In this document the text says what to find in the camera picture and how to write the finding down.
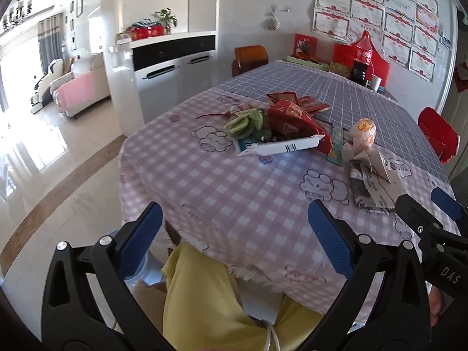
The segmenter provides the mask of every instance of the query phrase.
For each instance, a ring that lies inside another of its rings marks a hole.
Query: person's hand
[[[434,327],[442,310],[442,294],[435,286],[432,287],[429,293],[429,310],[431,311],[431,327]]]

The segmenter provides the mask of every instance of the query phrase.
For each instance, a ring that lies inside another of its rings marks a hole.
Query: cabinet handle
[[[160,69],[160,70],[156,70],[156,71],[153,71],[153,72],[150,72],[149,74],[146,75],[145,78],[143,79],[153,79],[155,77],[158,77],[158,76],[161,76],[161,75],[164,75],[164,74],[167,74],[168,72],[171,72],[171,71],[174,71],[175,69],[179,68],[179,66],[169,66],[169,67],[165,67],[163,69]]]
[[[199,58],[193,58],[193,59],[190,60],[189,64],[195,64],[195,63],[204,62],[204,61],[209,60],[210,58],[212,58],[212,57],[209,56],[209,55],[201,56],[201,57],[199,57]]]

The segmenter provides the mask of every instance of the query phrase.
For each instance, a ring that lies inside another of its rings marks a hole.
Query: drawstring
[[[262,322],[267,327],[267,334],[266,334],[266,342],[265,342],[264,351],[268,351],[270,349],[271,336],[272,335],[273,335],[273,340],[275,342],[276,351],[281,351],[281,348],[280,348],[280,345],[279,345],[279,338],[278,338],[278,335],[276,333],[275,328],[273,327],[273,325],[270,322],[268,322],[266,320],[262,320]]]

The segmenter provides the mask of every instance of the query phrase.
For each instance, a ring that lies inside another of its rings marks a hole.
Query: paper cup
[[[377,91],[381,82],[382,78],[379,78],[377,75],[373,75],[371,81],[371,90]]]

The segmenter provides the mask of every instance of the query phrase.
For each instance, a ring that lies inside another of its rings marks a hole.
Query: person's leg
[[[284,351],[297,349],[319,324],[322,317],[323,315],[284,296],[275,324],[281,349]]]
[[[267,331],[245,314],[226,266],[182,243],[163,268],[163,336],[178,351],[262,351]]]

